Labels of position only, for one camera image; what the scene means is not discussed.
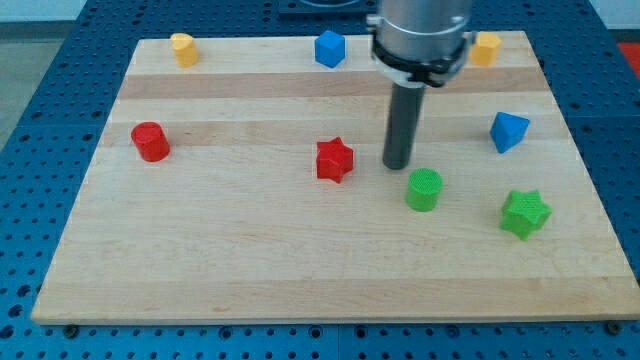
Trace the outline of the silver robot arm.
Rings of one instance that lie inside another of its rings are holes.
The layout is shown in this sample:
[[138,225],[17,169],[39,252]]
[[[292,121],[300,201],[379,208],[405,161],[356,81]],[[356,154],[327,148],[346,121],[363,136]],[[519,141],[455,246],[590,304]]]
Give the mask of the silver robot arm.
[[471,0],[381,0],[366,17],[371,58],[395,84],[444,86],[466,63],[475,35],[466,31]]

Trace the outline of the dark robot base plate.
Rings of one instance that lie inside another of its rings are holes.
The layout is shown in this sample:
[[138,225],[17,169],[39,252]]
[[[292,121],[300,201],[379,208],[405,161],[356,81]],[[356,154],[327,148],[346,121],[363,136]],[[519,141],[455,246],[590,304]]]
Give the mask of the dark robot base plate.
[[278,0],[280,17],[374,13],[377,0]]

